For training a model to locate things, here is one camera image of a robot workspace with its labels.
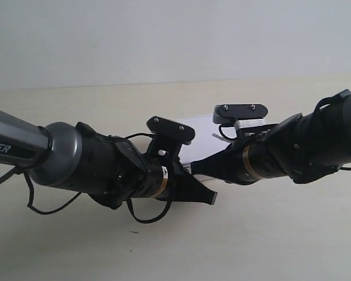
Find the white wall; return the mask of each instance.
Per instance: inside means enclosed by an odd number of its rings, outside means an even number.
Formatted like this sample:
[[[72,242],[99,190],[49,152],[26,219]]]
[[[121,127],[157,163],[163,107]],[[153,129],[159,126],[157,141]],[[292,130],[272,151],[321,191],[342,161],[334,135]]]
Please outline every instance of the white wall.
[[[222,103],[259,102],[267,121],[279,122],[344,88],[351,75],[4,91],[0,109],[37,125],[83,121],[125,136],[147,131],[153,114],[210,114]],[[0,281],[351,281],[351,172],[303,186],[287,178],[207,185],[218,191],[215,205],[175,203],[163,220],[142,225],[124,205],[112,211],[86,195],[37,215],[14,176],[0,186]],[[73,194],[36,186],[35,204],[51,210]],[[135,204],[141,218],[164,205]]]
[[[0,89],[351,73],[351,0],[1,0]]]

